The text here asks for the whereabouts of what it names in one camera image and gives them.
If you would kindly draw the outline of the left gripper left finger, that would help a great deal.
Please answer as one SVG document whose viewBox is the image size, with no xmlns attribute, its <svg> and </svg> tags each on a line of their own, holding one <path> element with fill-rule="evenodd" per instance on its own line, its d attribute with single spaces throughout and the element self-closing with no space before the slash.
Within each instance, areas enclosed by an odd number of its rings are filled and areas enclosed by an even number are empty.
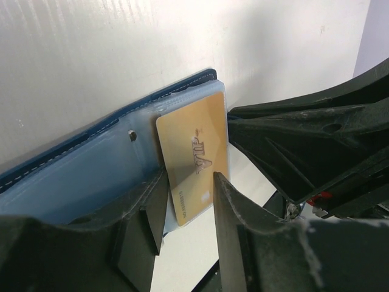
<svg viewBox="0 0 389 292">
<path fill-rule="evenodd" d="M 1 217 L 2 291 L 149 291 L 168 178 L 149 180 L 69 224 Z"/>
</svg>

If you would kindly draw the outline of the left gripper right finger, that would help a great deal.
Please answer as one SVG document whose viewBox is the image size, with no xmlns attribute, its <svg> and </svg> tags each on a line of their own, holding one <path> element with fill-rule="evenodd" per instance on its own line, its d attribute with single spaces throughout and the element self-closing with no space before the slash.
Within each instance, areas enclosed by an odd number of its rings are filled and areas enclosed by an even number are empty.
<svg viewBox="0 0 389 292">
<path fill-rule="evenodd" d="M 387 291 L 387 220 L 286 221 L 214 173 L 224 291 Z"/>
</svg>

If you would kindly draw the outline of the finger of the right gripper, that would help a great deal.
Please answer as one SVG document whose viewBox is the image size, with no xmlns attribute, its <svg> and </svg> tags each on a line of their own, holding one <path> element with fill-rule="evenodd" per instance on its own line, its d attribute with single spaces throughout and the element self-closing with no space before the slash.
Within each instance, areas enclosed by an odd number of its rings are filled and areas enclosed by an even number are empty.
<svg viewBox="0 0 389 292">
<path fill-rule="evenodd" d="M 388 61 L 341 85 L 227 115 L 229 141 L 319 216 L 388 217 Z"/>
</svg>

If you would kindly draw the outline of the blue leather card holder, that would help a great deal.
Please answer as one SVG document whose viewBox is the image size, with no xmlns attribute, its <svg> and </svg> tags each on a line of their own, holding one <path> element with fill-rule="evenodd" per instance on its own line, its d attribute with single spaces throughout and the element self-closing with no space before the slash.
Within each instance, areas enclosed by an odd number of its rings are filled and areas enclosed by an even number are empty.
<svg viewBox="0 0 389 292">
<path fill-rule="evenodd" d="M 225 87 L 212 69 L 132 103 L 52 152 L 1 176 L 1 217 L 69 224 L 166 170 L 156 120 Z M 177 223 L 168 180 L 163 234 Z"/>
</svg>

